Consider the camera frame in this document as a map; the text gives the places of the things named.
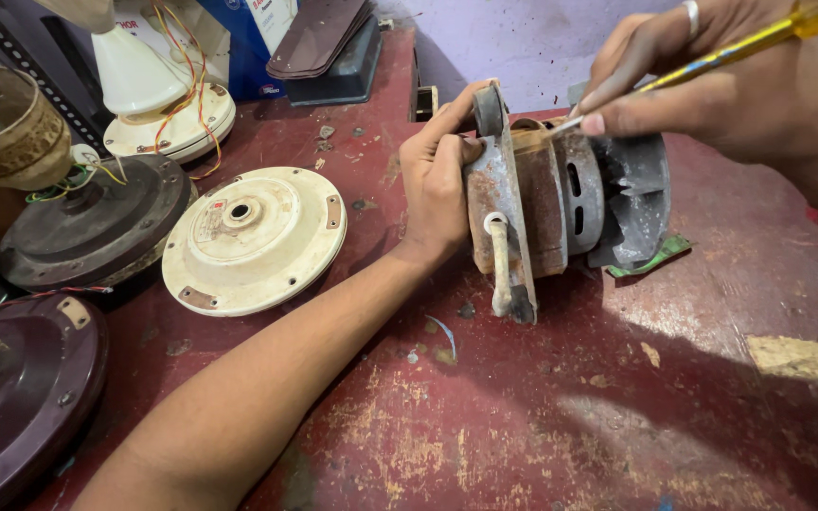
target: lavender wall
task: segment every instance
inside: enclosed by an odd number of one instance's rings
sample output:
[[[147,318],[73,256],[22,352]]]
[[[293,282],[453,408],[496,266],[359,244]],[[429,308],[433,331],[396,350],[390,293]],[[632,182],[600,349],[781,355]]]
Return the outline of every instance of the lavender wall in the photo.
[[[678,0],[378,0],[382,18],[415,26],[424,85],[450,101],[471,81],[501,78],[515,112],[566,106],[623,17]]]

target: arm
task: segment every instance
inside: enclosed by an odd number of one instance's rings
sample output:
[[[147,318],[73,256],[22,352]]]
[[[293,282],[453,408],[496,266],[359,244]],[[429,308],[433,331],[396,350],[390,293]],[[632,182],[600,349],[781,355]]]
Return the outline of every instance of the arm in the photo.
[[[698,0],[687,11],[624,19],[596,57],[580,113],[587,134],[685,133],[726,157],[774,168],[818,209],[818,39],[794,39],[693,81],[622,97],[660,75],[779,18],[792,0]]]
[[[460,167],[481,154],[481,145],[449,133],[486,84],[467,87],[401,147],[410,212],[403,241],[177,388],[107,459],[75,509],[239,504],[312,403],[468,236]]]

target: red workbench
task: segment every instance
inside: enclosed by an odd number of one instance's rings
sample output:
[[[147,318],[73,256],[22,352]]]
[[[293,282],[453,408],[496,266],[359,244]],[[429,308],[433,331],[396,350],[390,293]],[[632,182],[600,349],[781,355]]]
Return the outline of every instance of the red workbench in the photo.
[[[158,270],[119,290],[130,296],[107,316],[105,395],[28,508],[68,509],[173,389],[399,241],[392,155],[420,128],[407,121],[414,37],[383,34],[367,104],[239,106],[223,167],[201,191],[323,158],[319,172],[352,205],[343,251],[311,292],[250,317],[189,312]],[[315,154],[323,124],[335,148]],[[464,250],[347,368],[242,507],[818,509],[818,344],[802,342],[818,341],[818,228],[772,170],[683,136],[665,142],[671,231],[698,243],[690,254],[642,279],[570,270],[538,281],[539,324],[520,326],[491,315],[491,278]],[[455,334],[455,362],[426,316]],[[765,367],[751,346],[768,353]],[[790,377],[803,371],[816,379]]]

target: screwdriver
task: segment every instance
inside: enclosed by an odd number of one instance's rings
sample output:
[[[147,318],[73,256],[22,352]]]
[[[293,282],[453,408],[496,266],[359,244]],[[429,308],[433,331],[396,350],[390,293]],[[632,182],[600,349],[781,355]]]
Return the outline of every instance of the screwdriver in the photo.
[[[639,87],[631,94],[649,92],[665,87],[673,87],[689,82],[697,76],[702,76],[719,67],[744,60],[744,58],[762,52],[775,46],[776,44],[797,36],[801,39],[816,37],[818,35],[818,1],[801,5],[801,2],[794,4],[793,10],[788,18],[781,19],[766,28],[748,35],[740,41],[729,44],[726,47],[716,50],[694,62],[677,69],[665,76]],[[580,115],[566,123],[563,123],[549,133],[551,137],[562,133],[570,128],[578,126],[585,115]]]

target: hand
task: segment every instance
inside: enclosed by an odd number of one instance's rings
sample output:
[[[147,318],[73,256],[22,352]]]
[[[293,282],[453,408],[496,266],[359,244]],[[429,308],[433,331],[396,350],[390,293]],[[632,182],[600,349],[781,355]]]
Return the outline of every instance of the hand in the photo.
[[[689,41],[683,6],[634,15],[614,30],[592,67],[580,113],[587,134],[686,133],[743,163],[789,173],[818,158],[818,39],[793,39],[668,89],[625,94],[786,17],[792,0],[699,0],[700,30]]]
[[[444,261],[469,235],[461,168],[481,156],[482,144],[456,133],[471,119],[475,91],[490,84],[491,80],[485,80],[466,87],[456,101],[442,106],[421,132],[400,146],[409,203],[403,245],[424,261]]]

